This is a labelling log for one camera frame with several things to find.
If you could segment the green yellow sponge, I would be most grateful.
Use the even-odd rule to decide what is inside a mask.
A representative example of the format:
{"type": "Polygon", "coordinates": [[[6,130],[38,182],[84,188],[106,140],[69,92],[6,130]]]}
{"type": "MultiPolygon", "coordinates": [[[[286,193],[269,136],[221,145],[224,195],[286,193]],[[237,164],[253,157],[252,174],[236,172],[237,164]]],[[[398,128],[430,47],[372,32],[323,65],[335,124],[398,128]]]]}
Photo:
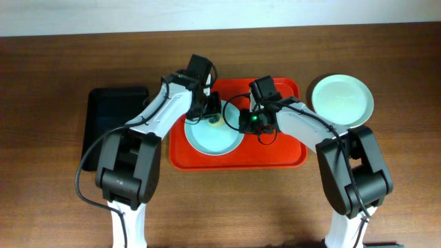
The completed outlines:
{"type": "Polygon", "coordinates": [[[208,119],[208,124],[212,127],[219,127],[224,123],[223,118],[219,116],[213,116],[208,119]]]}

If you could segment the light blue plate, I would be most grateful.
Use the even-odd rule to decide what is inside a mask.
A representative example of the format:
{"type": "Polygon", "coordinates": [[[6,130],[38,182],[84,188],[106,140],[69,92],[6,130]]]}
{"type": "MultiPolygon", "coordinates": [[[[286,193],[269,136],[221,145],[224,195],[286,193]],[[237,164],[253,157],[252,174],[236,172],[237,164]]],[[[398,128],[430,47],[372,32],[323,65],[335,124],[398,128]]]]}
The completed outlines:
{"type": "Polygon", "coordinates": [[[209,156],[221,156],[235,150],[244,139],[244,134],[238,129],[240,111],[231,103],[221,101],[221,113],[216,115],[223,118],[224,123],[219,127],[212,127],[208,119],[201,121],[185,121],[184,131],[188,143],[198,152],[209,156]]]}

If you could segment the cream white plate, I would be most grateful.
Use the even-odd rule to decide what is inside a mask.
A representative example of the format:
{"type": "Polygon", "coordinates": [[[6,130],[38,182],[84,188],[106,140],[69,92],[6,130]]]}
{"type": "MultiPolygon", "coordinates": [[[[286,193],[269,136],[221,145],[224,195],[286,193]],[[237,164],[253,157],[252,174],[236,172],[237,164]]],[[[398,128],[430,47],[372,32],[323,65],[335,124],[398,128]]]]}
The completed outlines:
{"type": "Polygon", "coordinates": [[[333,74],[319,80],[312,90],[311,104],[319,116],[348,127],[366,123],[374,109],[369,88],[346,74],[333,74]]]}

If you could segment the mint green plate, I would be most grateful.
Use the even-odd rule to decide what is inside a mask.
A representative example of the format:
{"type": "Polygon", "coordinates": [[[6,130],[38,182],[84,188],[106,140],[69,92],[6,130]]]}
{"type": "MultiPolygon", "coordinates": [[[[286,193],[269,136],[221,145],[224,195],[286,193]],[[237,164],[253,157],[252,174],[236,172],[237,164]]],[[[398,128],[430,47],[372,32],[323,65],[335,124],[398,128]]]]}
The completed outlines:
{"type": "Polygon", "coordinates": [[[357,127],[369,120],[373,113],[372,98],[326,97],[312,101],[314,111],[332,123],[357,127]]]}

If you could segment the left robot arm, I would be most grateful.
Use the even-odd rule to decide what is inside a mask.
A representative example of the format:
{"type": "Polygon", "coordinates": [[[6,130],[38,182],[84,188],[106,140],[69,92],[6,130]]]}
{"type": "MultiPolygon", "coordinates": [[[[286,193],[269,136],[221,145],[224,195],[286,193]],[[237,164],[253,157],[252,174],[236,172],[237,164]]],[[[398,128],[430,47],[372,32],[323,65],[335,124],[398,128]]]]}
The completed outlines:
{"type": "Polygon", "coordinates": [[[112,212],[114,247],[147,246],[145,213],[158,186],[161,142],[183,118],[196,124],[220,113],[220,96],[210,91],[216,78],[209,59],[192,55],[185,69],[161,79],[141,113],[103,137],[95,183],[112,212]]]}

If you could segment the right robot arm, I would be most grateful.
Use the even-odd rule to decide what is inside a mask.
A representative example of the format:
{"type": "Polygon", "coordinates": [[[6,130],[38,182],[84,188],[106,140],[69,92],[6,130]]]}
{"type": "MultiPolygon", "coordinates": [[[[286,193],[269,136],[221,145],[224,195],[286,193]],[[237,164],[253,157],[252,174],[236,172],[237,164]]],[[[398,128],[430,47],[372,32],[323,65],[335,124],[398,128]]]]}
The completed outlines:
{"type": "Polygon", "coordinates": [[[242,134],[285,134],[318,159],[325,196],[333,208],[326,247],[363,247],[368,224],[393,181],[373,131],[332,123],[294,96],[284,98],[272,77],[249,83],[250,106],[240,111],[242,134]]]}

